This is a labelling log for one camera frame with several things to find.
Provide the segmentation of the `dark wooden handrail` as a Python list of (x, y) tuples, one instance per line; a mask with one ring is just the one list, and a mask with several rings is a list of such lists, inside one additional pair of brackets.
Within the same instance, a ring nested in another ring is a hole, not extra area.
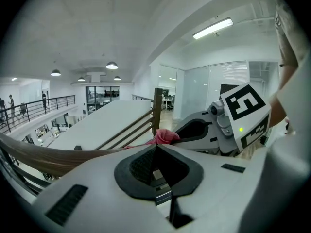
[(86, 161), (122, 151), (122, 149), (91, 151), (50, 149), (17, 141), (2, 133), (0, 133), (0, 147), (32, 168), (58, 177)]

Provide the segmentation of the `pink cloth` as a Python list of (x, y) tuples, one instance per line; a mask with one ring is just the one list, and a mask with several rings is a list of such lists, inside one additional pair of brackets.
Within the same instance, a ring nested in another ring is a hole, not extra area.
[(167, 129), (158, 129), (156, 131), (155, 136), (153, 139), (149, 140), (146, 142), (146, 145), (149, 144), (171, 144), (174, 143), (175, 141), (180, 140), (180, 137), (177, 133), (172, 132)]

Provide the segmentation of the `frosted glass partition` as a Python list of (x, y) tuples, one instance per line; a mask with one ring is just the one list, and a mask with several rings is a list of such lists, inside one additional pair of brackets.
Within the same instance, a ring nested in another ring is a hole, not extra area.
[(265, 98), (279, 85), (279, 66), (269, 61), (235, 61), (181, 70), (161, 65), (158, 86), (163, 89), (165, 117), (180, 121), (219, 99), (228, 86), (250, 82)]

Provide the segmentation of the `dark wooden stair banister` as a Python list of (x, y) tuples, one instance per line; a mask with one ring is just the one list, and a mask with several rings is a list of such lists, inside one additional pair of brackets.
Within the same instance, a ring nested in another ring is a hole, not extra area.
[(105, 140), (95, 150), (112, 150), (116, 148), (125, 148), (143, 136), (152, 134), (155, 136), (160, 125), (160, 116), (162, 110), (162, 91), (161, 88), (154, 89), (154, 97), (152, 99), (138, 95), (132, 95), (133, 100), (149, 101), (150, 108), (143, 115), (139, 116), (132, 123)]

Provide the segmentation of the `long ceiling light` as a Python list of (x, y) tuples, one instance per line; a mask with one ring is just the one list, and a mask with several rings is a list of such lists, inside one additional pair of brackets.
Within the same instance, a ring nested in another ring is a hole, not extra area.
[(221, 21), (218, 21), (198, 32), (196, 32), (195, 34), (192, 35), (192, 37), (194, 39), (199, 39), (202, 38), (206, 35), (212, 34), (212, 33), (216, 33), (217, 31), (220, 31), (224, 28), (230, 27), (233, 25), (233, 21), (231, 18), (225, 18)]

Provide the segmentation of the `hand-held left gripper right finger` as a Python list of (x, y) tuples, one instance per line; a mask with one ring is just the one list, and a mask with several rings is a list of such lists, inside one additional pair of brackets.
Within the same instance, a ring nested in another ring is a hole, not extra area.
[(204, 178), (192, 194), (177, 199), (181, 212), (192, 222), (178, 229), (159, 229), (159, 233), (238, 233), (262, 173), (264, 149), (255, 150), (249, 160), (171, 149), (199, 163)]

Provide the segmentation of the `short black metal balustrade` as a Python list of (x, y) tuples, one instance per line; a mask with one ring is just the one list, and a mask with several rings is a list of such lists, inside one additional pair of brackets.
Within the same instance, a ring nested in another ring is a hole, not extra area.
[(132, 100), (148, 100), (148, 101), (150, 101), (151, 103), (154, 102), (154, 99), (146, 98), (146, 97), (142, 97), (142, 96), (134, 95), (134, 94), (131, 95), (131, 99), (132, 99)]

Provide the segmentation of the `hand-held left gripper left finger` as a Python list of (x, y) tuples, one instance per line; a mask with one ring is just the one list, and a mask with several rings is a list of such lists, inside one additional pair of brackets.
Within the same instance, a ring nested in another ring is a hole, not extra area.
[[(89, 160), (44, 189), (33, 203), (36, 222), (52, 233), (168, 233), (170, 223), (153, 201), (125, 194), (114, 178), (116, 165), (138, 153), (136, 147)], [(75, 185), (87, 190), (63, 226), (48, 212)]]

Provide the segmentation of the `black-framed glass room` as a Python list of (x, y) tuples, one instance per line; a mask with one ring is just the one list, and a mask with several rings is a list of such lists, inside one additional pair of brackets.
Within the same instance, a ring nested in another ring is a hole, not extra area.
[(119, 86), (88, 86), (86, 88), (86, 103), (89, 114), (119, 99)]

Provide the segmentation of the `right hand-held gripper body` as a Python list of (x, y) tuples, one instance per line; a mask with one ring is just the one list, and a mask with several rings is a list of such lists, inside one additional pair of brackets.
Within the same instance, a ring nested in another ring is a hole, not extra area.
[(220, 155), (235, 157), (268, 131), (271, 106), (251, 83), (236, 86), (220, 97), (207, 111)]

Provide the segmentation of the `long black metal balustrade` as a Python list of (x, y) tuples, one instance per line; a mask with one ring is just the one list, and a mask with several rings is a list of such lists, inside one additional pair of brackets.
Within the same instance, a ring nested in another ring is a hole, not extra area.
[(67, 108), (76, 104), (74, 95), (46, 99), (46, 110), (43, 108), (42, 100), (25, 103), (26, 114), (24, 118), (20, 115), (20, 105), (15, 106), (15, 117), (11, 119), (10, 108), (0, 107), (0, 133), (10, 133), (18, 127), (33, 121), (34, 119)]

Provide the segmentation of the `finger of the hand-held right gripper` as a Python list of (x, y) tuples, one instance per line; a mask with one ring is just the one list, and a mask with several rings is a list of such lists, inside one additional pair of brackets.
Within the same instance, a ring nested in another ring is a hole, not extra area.
[(173, 145), (193, 151), (217, 152), (219, 144), (212, 125), (186, 126), (176, 131), (180, 139)]
[(201, 111), (187, 116), (175, 127), (178, 135), (202, 135), (211, 122), (208, 111)]

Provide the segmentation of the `person's right forearm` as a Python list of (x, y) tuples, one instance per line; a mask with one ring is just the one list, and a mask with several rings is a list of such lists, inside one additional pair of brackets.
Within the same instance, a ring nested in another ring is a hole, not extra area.
[(270, 118), (270, 124), (269, 128), (272, 128), (279, 124), (282, 120), (285, 119), (287, 116), (286, 112), (284, 111), (284, 108), (282, 107), (281, 103), (278, 100), (278, 94), (280, 90), (276, 91), (269, 100), (270, 106), (271, 106), (271, 118)]

